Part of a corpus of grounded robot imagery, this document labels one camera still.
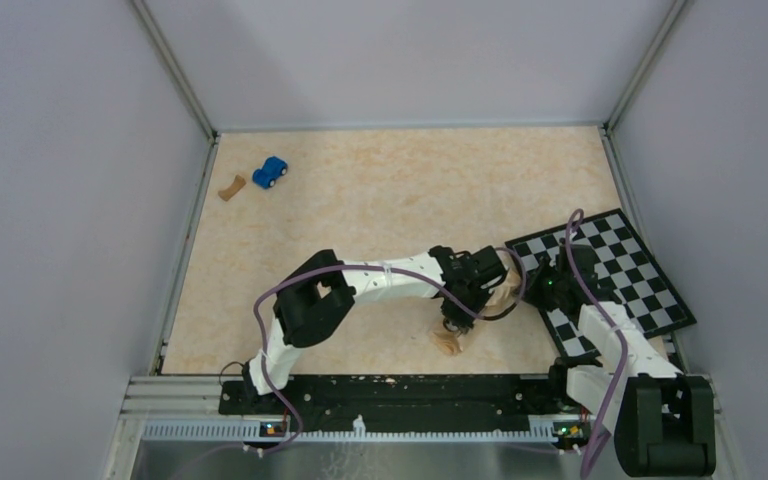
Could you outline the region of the orange cloth napkin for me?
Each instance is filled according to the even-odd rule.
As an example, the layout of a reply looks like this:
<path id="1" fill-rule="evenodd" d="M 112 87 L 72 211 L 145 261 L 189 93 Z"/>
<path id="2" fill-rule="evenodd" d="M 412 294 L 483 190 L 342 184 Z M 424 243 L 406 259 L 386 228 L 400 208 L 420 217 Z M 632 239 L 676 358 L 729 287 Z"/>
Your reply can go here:
<path id="1" fill-rule="evenodd" d="M 483 317 L 500 320 L 516 307 L 517 294 L 522 285 L 522 278 L 515 269 L 507 272 L 505 279 L 492 289 L 492 294 L 479 311 Z M 489 320 L 476 320 L 469 330 L 450 329 L 445 322 L 435 323 L 429 330 L 432 343 L 447 356 L 464 353 L 478 338 Z"/>

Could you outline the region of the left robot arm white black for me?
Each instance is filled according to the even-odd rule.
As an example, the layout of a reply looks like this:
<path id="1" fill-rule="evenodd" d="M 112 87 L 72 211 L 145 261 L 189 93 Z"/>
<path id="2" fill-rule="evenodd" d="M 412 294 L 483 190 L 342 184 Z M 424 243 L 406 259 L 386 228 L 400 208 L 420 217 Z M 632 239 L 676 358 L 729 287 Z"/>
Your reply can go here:
<path id="1" fill-rule="evenodd" d="M 508 281 L 521 284 L 492 246 L 474 253 L 434 246 L 409 257 L 364 262 L 321 250 L 260 296 L 275 299 L 273 319 L 259 324 L 262 346 L 242 368 L 243 401 L 257 413 L 274 410 L 301 352 L 329 339 L 357 305 L 440 299 L 443 329 L 459 335 L 478 320 L 498 319 L 486 309 L 504 298 Z"/>

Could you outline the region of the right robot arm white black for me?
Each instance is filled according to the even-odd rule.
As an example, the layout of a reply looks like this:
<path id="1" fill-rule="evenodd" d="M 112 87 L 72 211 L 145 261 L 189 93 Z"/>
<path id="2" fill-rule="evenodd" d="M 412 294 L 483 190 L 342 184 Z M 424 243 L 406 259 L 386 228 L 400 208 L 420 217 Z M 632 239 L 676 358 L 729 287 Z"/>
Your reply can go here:
<path id="1" fill-rule="evenodd" d="M 529 274 L 525 301 L 564 314 L 602 358 L 551 379 L 549 404 L 560 412 L 581 405 L 594 413 L 589 456 L 612 441 L 630 477 L 712 475 L 717 454 L 709 381 L 654 349 L 628 308 L 598 288 L 595 260 L 593 248 L 561 242 L 555 260 L 542 259 Z"/>

